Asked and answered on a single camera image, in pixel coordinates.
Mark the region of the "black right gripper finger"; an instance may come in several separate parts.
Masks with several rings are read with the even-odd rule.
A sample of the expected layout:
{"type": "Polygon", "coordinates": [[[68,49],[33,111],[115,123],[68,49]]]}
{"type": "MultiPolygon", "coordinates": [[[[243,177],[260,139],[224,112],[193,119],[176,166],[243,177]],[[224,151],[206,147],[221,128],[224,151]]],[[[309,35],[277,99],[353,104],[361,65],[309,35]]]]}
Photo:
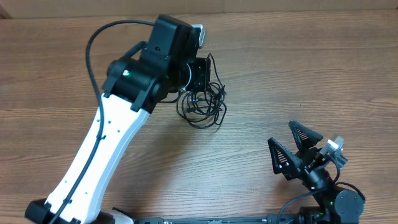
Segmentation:
{"type": "Polygon", "coordinates": [[[274,174],[299,174],[302,160],[274,138],[267,140],[274,174]]]}
{"type": "Polygon", "coordinates": [[[317,145],[323,139],[323,136],[311,129],[308,129],[298,121],[291,120],[288,124],[294,141],[299,151],[305,151],[317,145]]]}

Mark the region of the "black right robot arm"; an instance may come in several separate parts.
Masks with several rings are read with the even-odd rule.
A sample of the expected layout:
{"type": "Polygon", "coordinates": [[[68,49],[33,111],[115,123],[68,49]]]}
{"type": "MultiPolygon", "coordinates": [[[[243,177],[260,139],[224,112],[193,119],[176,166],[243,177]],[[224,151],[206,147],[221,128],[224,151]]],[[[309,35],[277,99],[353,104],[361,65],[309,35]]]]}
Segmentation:
{"type": "Polygon", "coordinates": [[[345,139],[334,135],[317,148],[323,136],[298,121],[289,128],[298,151],[294,154],[274,138],[267,140],[275,174],[298,179],[308,193],[288,201],[274,217],[275,223],[359,223],[366,197],[353,184],[340,182],[347,163],[345,139]]]}

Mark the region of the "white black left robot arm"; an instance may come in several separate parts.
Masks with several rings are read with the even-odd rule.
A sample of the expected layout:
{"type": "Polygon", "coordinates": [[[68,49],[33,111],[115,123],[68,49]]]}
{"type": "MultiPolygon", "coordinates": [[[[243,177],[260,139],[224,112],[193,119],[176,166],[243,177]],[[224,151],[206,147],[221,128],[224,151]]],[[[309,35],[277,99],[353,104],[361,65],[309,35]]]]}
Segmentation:
{"type": "Polygon", "coordinates": [[[142,41],[113,61],[98,109],[63,179],[47,198],[31,201],[24,216],[34,223],[133,223],[127,213],[101,209],[109,181],[126,148],[157,103],[169,93],[204,90],[209,64],[197,57],[206,29],[161,14],[142,41]]]}

